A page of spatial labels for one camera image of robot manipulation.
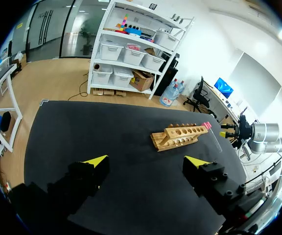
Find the office chair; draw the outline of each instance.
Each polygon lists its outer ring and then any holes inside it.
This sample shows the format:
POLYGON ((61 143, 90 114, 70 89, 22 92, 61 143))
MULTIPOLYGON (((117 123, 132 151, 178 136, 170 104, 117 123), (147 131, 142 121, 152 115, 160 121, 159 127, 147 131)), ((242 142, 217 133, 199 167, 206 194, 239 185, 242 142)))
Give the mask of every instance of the office chair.
MULTIPOLYGON (((196 90, 194 90, 193 92, 193 98, 196 101, 192 101, 190 98, 187 98, 187 100, 184 102, 184 105, 186 103, 191 104, 194 107, 193 111, 197 109, 201 113, 201 110, 199 107, 201 104, 207 107, 207 109, 210 107, 210 104, 209 104, 210 99, 206 97, 207 95, 208 95, 208 92, 203 89, 203 77, 201 76, 201 82, 199 82, 199 87, 196 90)), ((209 114, 213 114, 214 117, 217 118, 217 116, 215 115, 215 113, 212 110, 208 109, 208 112, 209 114)))

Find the blue screen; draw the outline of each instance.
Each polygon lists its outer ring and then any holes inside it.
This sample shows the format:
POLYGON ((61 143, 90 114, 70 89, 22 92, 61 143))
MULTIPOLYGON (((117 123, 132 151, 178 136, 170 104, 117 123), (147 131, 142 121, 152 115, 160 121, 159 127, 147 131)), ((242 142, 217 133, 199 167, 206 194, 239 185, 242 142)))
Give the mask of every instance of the blue screen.
POLYGON ((234 91, 223 79, 219 78, 215 83, 215 87, 228 99, 234 91))

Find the black table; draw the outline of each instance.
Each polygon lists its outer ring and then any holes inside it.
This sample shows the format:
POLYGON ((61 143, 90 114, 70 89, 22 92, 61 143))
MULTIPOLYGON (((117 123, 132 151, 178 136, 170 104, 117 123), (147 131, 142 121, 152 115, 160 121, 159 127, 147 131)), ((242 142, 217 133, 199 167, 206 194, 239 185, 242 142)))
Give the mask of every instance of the black table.
POLYGON ((111 172, 95 197, 88 197, 68 219, 110 235, 214 234, 225 221, 182 174, 185 155, 218 161, 237 183, 245 173, 227 139, 210 133, 187 146, 157 152, 150 134, 170 123, 209 121, 206 114, 92 102, 50 101, 40 107, 31 128, 24 163, 26 185, 44 191, 75 161, 109 155, 111 172))

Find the glass door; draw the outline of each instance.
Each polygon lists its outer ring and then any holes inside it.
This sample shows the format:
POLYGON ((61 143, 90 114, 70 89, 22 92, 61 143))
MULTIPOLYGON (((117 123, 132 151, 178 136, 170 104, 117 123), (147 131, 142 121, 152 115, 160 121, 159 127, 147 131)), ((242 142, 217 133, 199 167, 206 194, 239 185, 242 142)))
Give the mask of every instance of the glass door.
POLYGON ((29 29, 27 61, 59 58, 65 21, 73 0, 45 0, 38 3, 29 29))
POLYGON ((95 37, 108 1, 76 0, 63 38, 61 57, 91 58, 95 37))

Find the blue water bottle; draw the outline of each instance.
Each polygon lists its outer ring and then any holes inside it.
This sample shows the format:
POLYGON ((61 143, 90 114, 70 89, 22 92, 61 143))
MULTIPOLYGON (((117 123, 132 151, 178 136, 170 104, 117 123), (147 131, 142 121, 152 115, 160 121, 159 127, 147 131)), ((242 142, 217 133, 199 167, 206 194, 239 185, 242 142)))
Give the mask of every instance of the blue water bottle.
POLYGON ((177 81, 178 81, 178 80, 175 78, 175 80, 171 81, 169 85, 170 85, 171 87, 174 87, 175 84, 178 84, 177 81))
POLYGON ((173 87, 168 86, 164 93, 162 94, 160 98, 160 103, 166 107, 169 107, 172 102, 178 97, 179 91, 178 91, 178 85, 175 84, 173 87))
POLYGON ((184 81, 182 81, 181 83, 178 84, 179 94, 181 94, 184 91, 184 89, 185 89, 184 81))

